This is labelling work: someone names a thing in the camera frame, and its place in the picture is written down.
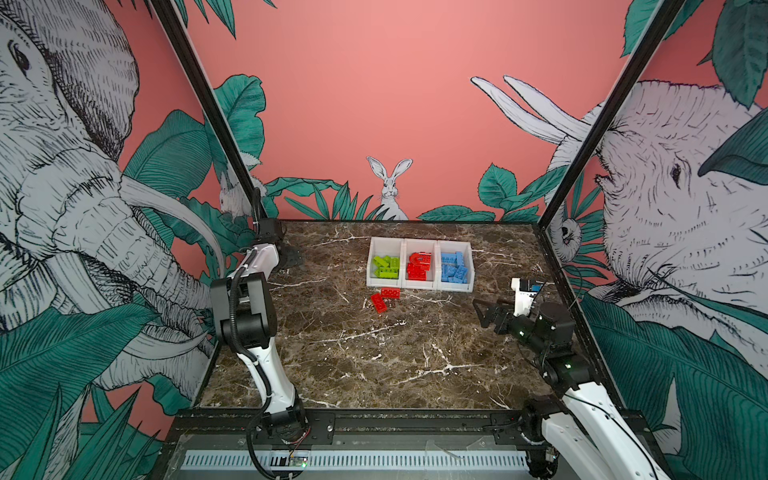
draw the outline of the rabbit illustration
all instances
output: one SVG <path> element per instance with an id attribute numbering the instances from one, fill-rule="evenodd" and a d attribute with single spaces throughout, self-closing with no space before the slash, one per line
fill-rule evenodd
<path id="1" fill-rule="evenodd" d="M 386 168 L 384 165 L 373 157 L 368 157 L 368 163 L 371 164 L 371 170 L 378 177 L 384 180 L 384 188 L 382 188 L 382 210 L 386 209 L 384 214 L 384 220 L 408 220 L 408 216 L 400 210 L 397 204 L 398 191 L 395 186 L 395 180 L 400 175 L 404 174 L 406 170 L 411 167 L 413 160 L 405 159 L 397 164 L 395 170 L 392 172 L 391 177 L 387 177 Z"/>

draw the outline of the brown marble surface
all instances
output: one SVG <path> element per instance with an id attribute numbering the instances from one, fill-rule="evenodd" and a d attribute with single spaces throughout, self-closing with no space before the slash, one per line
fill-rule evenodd
<path id="1" fill-rule="evenodd" d="M 525 225 L 287 222 L 301 266 L 270 277 L 276 344 L 307 407 L 518 409 L 549 387 L 511 338 L 480 327 L 472 299 L 514 299 L 512 277 L 551 281 Z M 366 286 L 370 237 L 472 243 L 473 293 L 403 290 L 382 315 Z M 559 300 L 554 285 L 537 297 Z M 523 349 L 532 357 L 532 353 Z M 200 406 L 256 407 L 258 391 L 224 347 Z"/>

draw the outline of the white vent grille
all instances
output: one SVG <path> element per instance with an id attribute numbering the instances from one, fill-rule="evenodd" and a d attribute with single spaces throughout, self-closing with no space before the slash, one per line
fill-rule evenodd
<path id="1" fill-rule="evenodd" d="M 293 460 L 306 458 L 306 466 L 287 464 L 285 450 L 256 452 L 261 465 L 279 472 L 285 470 L 470 470 L 484 472 L 527 471 L 525 452 L 455 450 L 299 450 Z M 256 470 L 248 452 L 237 450 L 189 450 L 182 470 Z"/>

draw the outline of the elephant ear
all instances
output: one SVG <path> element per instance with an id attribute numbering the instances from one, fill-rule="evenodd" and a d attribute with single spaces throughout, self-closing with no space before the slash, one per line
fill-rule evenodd
<path id="1" fill-rule="evenodd" d="M 91 139 L 113 160 L 131 131 L 138 69 L 103 0 L 0 0 L 42 52 Z"/>

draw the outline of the green leaf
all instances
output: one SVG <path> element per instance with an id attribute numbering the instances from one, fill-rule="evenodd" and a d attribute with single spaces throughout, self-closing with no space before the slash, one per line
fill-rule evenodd
<path id="1" fill-rule="evenodd" d="M 341 189 L 341 185 L 333 180 L 310 180 L 309 178 L 278 177 L 265 185 L 267 195 L 278 197 L 283 190 L 298 195 L 299 197 L 308 197 L 315 193 L 314 187 L 318 190 L 332 188 L 336 191 Z"/>
<path id="2" fill-rule="evenodd" d="M 231 0 L 207 0 L 210 9 L 227 26 L 232 36 L 235 36 L 235 15 L 232 12 Z"/>
<path id="3" fill-rule="evenodd" d="M 112 412 L 72 462 L 64 480 L 97 480 L 105 478 L 104 473 L 114 463 L 122 461 L 120 440 L 128 417 L 131 415 L 138 391 Z"/>
<path id="4" fill-rule="evenodd" d="M 470 214 L 471 212 L 471 208 L 462 205 L 443 205 L 442 207 L 433 208 L 429 212 L 424 212 L 417 218 L 428 222 L 452 222 L 461 215 Z"/>
<path id="5" fill-rule="evenodd" d="M 307 205 L 302 204 L 301 202 L 298 202 L 298 201 L 294 200 L 293 198 L 286 197 L 286 202 L 288 202 L 288 204 L 291 207 L 297 209 L 302 214 L 305 214 L 305 215 L 307 215 L 309 217 L 312 217 L 315 220 L 327 220 L 323 215 L 318 214 L 316 211 L 312 210 Z"/>
<path id="6" fill-rule="evenodd" d="M 189 23 L 189 15 L 187 15 L 187 6 L 184 4 L 184 0 L 176 0 L 176 6 L 179 8 L 181 19 L 184 21 L 184 26 L 186 27 Z"/>
<path id="7" fill-rule="evenodd" d="M 683 24 L 687 22 L 690 16 L 694 14 L 697 8 L 699 8 L 699 5 L 701 5 L 702 1 L 703 0 L 685 0 L 685 3 L 683 3 L 683 6 L 680 7 L 680 11 L 674 18 L 672 25 L 670 25 L 670 29 L 667 30 L 667 34 L 664 36 L 664 40 L 672 36 L 672 34 L 676 32 L 678 28 L 682 27 Z"/>
<path id="8" fill-rule="evenodd" d="M 592 257 L 587 257 L 586 255 L 577 255 L 573 259 L 573 263 L 579 263 L 581 265 L 595 265 L 599 266 L 600 268 L 605 268 L 608 270 L 608 265 L 605 263 L 602 263 L 600 260 L 596 260 Z"/>
<path id="9" fill-rule="evenodd" d="M 336 218 L 336 215 L 343 209 L 345 195 L 347 199 L 349 199 L 349 182 L 344 183 L 341 189 L 336 193 L 336 198 L 333 199 L 333 209 L 331 210 L 333 212 L 333 215 L 331 215 L 332 219 Z"/>
<path id="10" fill-rule="evenodd" d="M 51 448 L 56 438 L 58 422 L 61 418 L 61 389 L 57 388 L 48 413 L 45 414 L 40 429 L 27 447 L 21 461 L 16 465 L 12 480 L 42 480 Z"/>
<path id="11" fill-rule="evenodd" d="M 146 470 L 146 472 L 141 468 L 141 462 L 146 459 L 147 457 L 147 451 L 149 451 L 150 447 L 157 441 L 157 435 L 160 432 L 158 431 L 153 436 L 151 436 L 144 444 L 141 446 L 141 450 L 133 457 L 132 460 L 130 460 L 128 465 L 123 464 L 124 466 L 124 473 L 123 476 L 120 477 L 120 480 L 132 480 L 137 475 L 146 475 L 149 473 L 149 470 Z"/>
<path id="12" fill-rule="evenodd" d="M 640 40 L 640 35 L 645 31 L 645 25 L 656 9 L 659 0 L 633 0 L 627 11 L 624 22 L 624 53 L 622 57 L 629 55 L 634 46 Z"/>
<path id="13" fill-rule="evenodd" d="M 195 198 L 181 198 L 179 201 L 200 217 L 214 232 L 225 257 L 239 252 L 241 248 L 250 247 L 256 239 L 256 233 L 248 227 L 245 217 L 232 217 L 232 214 L 222 214 L 208 202 L 201 204 Z M 158 214 L 179 239 L 194 245 L 200 244 L 203 252 L 213 252 L 208 242 L 200 232 L 187 225 L 182 220 L 166 214 Z"/>
<path id="14" fill-rule="evenodd" d="M 165 415 L 174 416 L 181 409 L 187 409 L 191 401 L 181 395 L 176 387 L 167 377 L 157 374 L 147 380 L 154 387 L 152 399 L 163 406 Z"/>
<path id="15" fill-rule="evenodd" d="M 383 205 L 379 205 L 378 207 L 371 210 L 371 213 L 366 215 L 366 220 L 380 220 L 380 216 L 385 214 L 389 210 L 389 208 L 384 208 Z"/>
<path id="16" fill-rule="evenodd" d="M 269 218 L 277 218 L 280 212 L 275 204 L 274 197 L 261 197 L 261 204 L 264 205 L 264 211 Z"/>
<path id="17" fill-rule="evenodd" d="M 741 354 L 739 350 L 736 350 L 730 343 L 726 342 L 722 336 L 715 330 L 715 333 L 712 334 L 710 337 L 710 342 L 714 343 L 715 345 L 719 346 L 720 348 L 724 348 L 734 354 L 735 356 L 739 357 L 743 361 L 746 362 L 746 359 L 744 358 L 744 355 Z"/>
<path id="18" fill-rule="evenodd" d="M 603 210 L 595 210 L 594 212 L 586 214 L 583 217 L 578 218 L 577 222 L 586 223 L 590 226 L 597 224 L 598 227 L 602 227 L 605 223 L 605 220 L 603 219 Z"/>
<path id="19" fill-rule="evenodd" d="M 496 220 L 496 215 L 493 212 L 471 212 L 469 214 L 463 214 L 456 218 L 457 222 L 492 222 Z"/>
<path id="20" fill-rule="evenodd" d="M 259 158 L 264 148 L 264 125 L 257 115 L 266 108 L 261 80 L 248 75 L 233 75 L 214 91 L 237 148 Z M 227 164 L 222 164 L 221 159 L 214 158 L 214 166 L 219 176 L 227 171 Z"/>
<path id="21" fill-rule="evenodd" d="M 0 385 L 13 388 L 0 389 L 0 425 L 5 433 L 0 471 L 27 449 L 58 386 L 61 409 L 67 411 L 144 324 L 156 319 L 156 312 L 136 303 L 93 315 L 61 315 L 51 308 L 1 335 Z"/>
<path id="22" fill-rule="evenodd" d="M 205 21 L 208 22 L 208 14 L 205 12 L 205 5 L 203 5 L 203 0 L 194 0 L 195 5 L 200 9 L 200 13 L 203 14 L 203 17 L 205 18 Z"/>
<path id="23" fill-rule="evenodd" d="M 210 171 L 205 127 L 181 110 L 147 135 L 123 172 L 169 197 L 188 197 Z"/>
<path id="24" fill-rule="evenodd" d="M 581 201 L 581 187 L 584 185 L 584 171 L 582 170 L 574 184 L 573 195 L 571 195 L 571 212 L 578 209 L 578 203 Z M 568 205 L 565 204 L 565 211 L 568 212 Z"/>
<path id="25" fill-rule="evenodd" d="M 106 422 L 109 416 L 112 415 L 112 412 L 114 412 L 112 404 L 109 403 L 109 399 L 107 398 L 107 393 L 94 385 L 91 387 L 91 399 L 93 399 L 94 402 L 96 418 L 99 422 Z"/>
<path id="26" fill-rule="evenodd" d="M 712 49 L 710 49 L 709 53 L 707 53 L 706 55 L 704 55 L 704 58 L 702 58 L 701 60 L 699 60 L 699 63 L 697 63 L 697 64 L 696 64 L 696 66 L 698 67 L 699 65 L 704 65 L 704 64 L 705 64 L 705 63 L 707 63 L 708 61 L 712 61 Z"/>
<path id="27" fill-rule="evenodd" d="M 712 65 L 735 101 L 747 108 L 763 84 L 768 69 L 768 3 L 742 6 L 727 0 L 715 27 Z"/>
<path id="28" fill-rule="evenodd" d="M 590 282 L 589 280 L 584 280 L 583 278 L 579 278 L 578 275 L 576 278 L 574 277 L 568 277 L 568 282 L 571 284 L 572 287 L 576 289 L 581 290 L 589 290 L 590 288 L 594 288 L 594 283 Z"/>
<path id="29" fill-rule="evenodd" d="M 731 305 L 730 303 L 716 302 L 714 300 L 709 300 L 701 296 L 691 295 L 690 293 L 684 292 L 683 290 L 680 290 L 679 288 L 677 288 L 675 285 L 672 285 L 671 283 L 667 282 L 665 279 L 661 278 L 655 272 L 651 272 L 651 274 L 655 276 L 664 285 L 676 290 L 679 293 L 682 293 L 683 295 L 687 296 L 689 299 L 693 300 L 694 302 L 699 303 L 700 305 L 704 305 L 706 308 L 710 308 L 718 313 L 732 316 L 733 318 L 738 319 L 746 323 L 747 325 L 751 325 L 755 327 L 761 332 L 768 333 L 768 315 L 766 315 L 765 313 L 758 312 L 757 310 L 752 310 L 751 308 L 747 308 L 745 306 L 738 306 L 738 305 Z"/>
<path id="30" fill-rule="evenodd" d="M 501 206 L 504 209 L 504 212 L 507 213 L 512 210 L 517 210 L 523 205 L 531 203 L 533 200 L 535 200 L 533 194 L 513 195 L 512 197 L 506 197 L 502 200 Z"/>
<path id="31" fill-rule="evenodd" d="M 699 168 L 699 177 L 712 170 L 768 185 L 768 108 L 728 137 Z"/>
<path id="32" fill-rule="evenodd" d="M 538 207 L 529 207 L 522 210 L 507 212 L 502 217 L 502 222 L 537 222 Z"/>
<path id="33" fill-rule="evenodd" d="M 315 187 L 315 203 L 317 203 L 317 208 L 320 211 L 320 214 L 323 215 L 323 218 L 326 220 L 330 220 L 331 217 L 328 214 L 328 203 L 326 202 L 326 199 L 323 197 L 323 193 L 320 192 L 320 190 L 317 190 L 317 187 Z"/>
<path id="34" fill-rule="evenodd" d="M 590 268 L 589 266 L 566 265 L 563 267 L 563 270 L 570 273 L 571 275 L 578 276 L 579 278 L 608 278 L 602 272 L 594 268 Z"/>
<path id="35" fill-rule="evenodd" d="M 511 171 L 491 164 L 478 185 L 480 201 L 489 207 L 501 208 L 502 200 L 518 194 L 518 182 Z"/>
<path id="36" fill-rule="evenodd" d="M 536 180 L 533 180 L 520 192 L 520 194 L 531 194 L 531 201 L 538 200 L 558 187 L 560 182 L 562 182 L 566 171 L 568 171 L 567 165 L 553 168 Z"/>
<path id="37" fill-rule="evenodd" d="M 590 295 L 581 308 L 627 407 L 641 410 L 651 430 L 664 422 L 675 381 L 679 455 L 692 474 L 768 478 L 768 463 L 755 462 L 768 442 L 768 380 L 682 327 L 635 322 L 619 306 Z"/>
<path id="38" fill-rule="evenodd" d="M 574 216 L 574 218 L 579 218 L 579 216 L 580 216 L 582 213 L 584 213 L 585 211 L 589 210 L 589 207 L 591 207 L 591 206 L 592 206 L 592 204 L 594 203 L 594 199 L 598 197 L 598 195 L 600 194 L 600 192 L 601 192 L 601 190 L 600 190 L 600 187 L 597 187 L 597 188 L 595 188 L 594 190 L 592 190 L 592 191 L 589 193 L 589 195 L 587 195 L 587 196 L 584 198 L 584 201 L 582 201 L 582 202 L 579 204 L 578 208 L 577 208 L 577 209 L 576 209 L 576 211 L 573 213 L 573 216 Z"/>
<path id="39" fill-rule="evenodd" d="M 578 254 L 586 255 L 587 253 L 602 252 L 603 250 L 604 246 L 602 243 L 590 243 L 589 245 L 582 245 L 581 248 L 578 249 Z"/>
<path id="40" fill-rule="evenodd" d="M 360 208 L 357 209 L 357 215 L 355 215 L 355 220 L 362 220 L 364 218 L 364 216 L 366 215 L 366 210 L 368 210 L 368 202 L 370 202 L 372 198 L 373 198 L 373 195 L 366 198 L 362 202 L 362 205 L 360 205 Z"/>

